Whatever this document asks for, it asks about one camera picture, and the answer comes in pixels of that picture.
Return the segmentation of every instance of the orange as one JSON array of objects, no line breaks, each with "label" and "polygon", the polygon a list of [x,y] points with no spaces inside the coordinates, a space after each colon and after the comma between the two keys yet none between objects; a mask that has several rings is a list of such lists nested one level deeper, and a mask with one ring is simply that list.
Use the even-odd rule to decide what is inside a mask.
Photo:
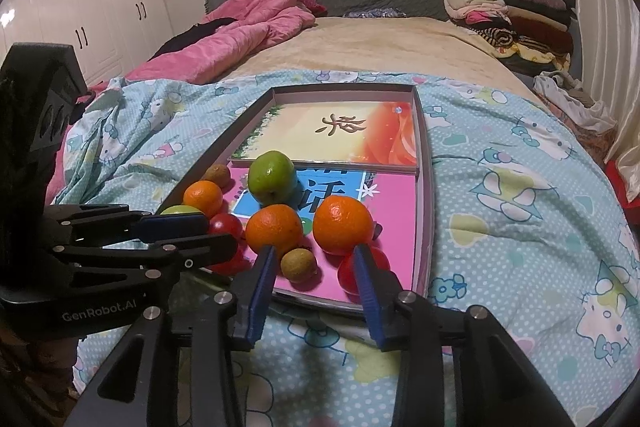
[{"label": "orange", "polygon": [[374,227],[367,207],[348,196],[325,198],[314,214],[314,239],[334,255],[349,255],[356,245],[370,243]]},{"label": "orange", "polygon": [[195,182],[185,190],[182,204],[194,206],[210,219],[222,207],[222,190],[214,182],[204,180]]},{"label": "orange", "polygon": [[302,222],[290,206],[270,204],[258,210],[244,227],[244,238],[255,253],[262,247],[276,248],[278,258],[300,244],[304,234]]}]

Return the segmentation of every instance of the pink blanket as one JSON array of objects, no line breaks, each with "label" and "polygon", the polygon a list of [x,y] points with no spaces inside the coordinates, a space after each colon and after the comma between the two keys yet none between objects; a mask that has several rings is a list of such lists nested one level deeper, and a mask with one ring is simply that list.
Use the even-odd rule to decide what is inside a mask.
[{"label": "pink blanket", "polygon": [[127,73],[126,79],[170,78],[209,84],[247,55],[287,41],[316,21],[298,0],[228,0],[200,23],[223,17],[237,21],[179,52],[145,62]]}]

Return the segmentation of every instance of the pink book cover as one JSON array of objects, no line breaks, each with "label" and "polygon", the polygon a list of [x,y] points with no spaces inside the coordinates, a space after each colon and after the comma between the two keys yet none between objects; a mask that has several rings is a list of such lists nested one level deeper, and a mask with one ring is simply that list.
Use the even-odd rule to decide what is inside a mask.
[{"label": "pink book cover", "polygon": [[[248,169],[230,165],[234,186],[225,194],[228,209],[244,223],[260,209],[246,189]],[[318,260],[318,274],[302,284],[292,284],[278,275],[275,287],[341,302],[357,302],[338,283],[339,256],[325,254],[313,239],[313,215],[318,205],[331,194],[351,196],[367,206],[373,219],[382,226],[382,233],[373,242],[389,259],[404,289],[412,288],[415,254],[415,177],[410,174],[390,174],[335,169],[298,169],[299,191],[288,202],[303,223],[305,240],[301,247],[310,248]],[[255,254],[243,243],[244,256],[253,260]]]}]

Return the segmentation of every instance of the red cherry tomato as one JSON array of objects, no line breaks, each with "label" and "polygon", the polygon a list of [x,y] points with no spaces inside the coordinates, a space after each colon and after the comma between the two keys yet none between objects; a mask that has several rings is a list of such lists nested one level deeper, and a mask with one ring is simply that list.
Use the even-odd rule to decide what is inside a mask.
[{"label": "red cherry tomato", "polygon": [[251,261],[244,258],[242,249],[238,248],[236,254],[226,263],[212,264],[209,269],[212,272],[230,277],[251,268]]},{"label": "red cherry tomato", "polygon": [[240,241],[242,222],[233,214],[216,214],[209,220],[209,233],[230,233]]},{"label": "red cherry tomato", "polygon": [[[369,247],[376,266],[382,270],[389,270],[389,260],[380,248]],[[356,284],[356,274],[353,270],[353,255],[345,257],[338,266],[338,283],[341,288],[350,295],[359,295]]]}]

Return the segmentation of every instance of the curtain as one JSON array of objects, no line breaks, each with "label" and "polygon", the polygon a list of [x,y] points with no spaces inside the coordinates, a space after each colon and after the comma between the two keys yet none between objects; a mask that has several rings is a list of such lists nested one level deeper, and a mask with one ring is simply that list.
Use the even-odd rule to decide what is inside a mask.
[{"label": "curtain", "polygon": [[618,120],[607,160],[616,158],[631,201],[640,194],[640,12],[633,0],[578,0],[577,11],[584,90]]}]

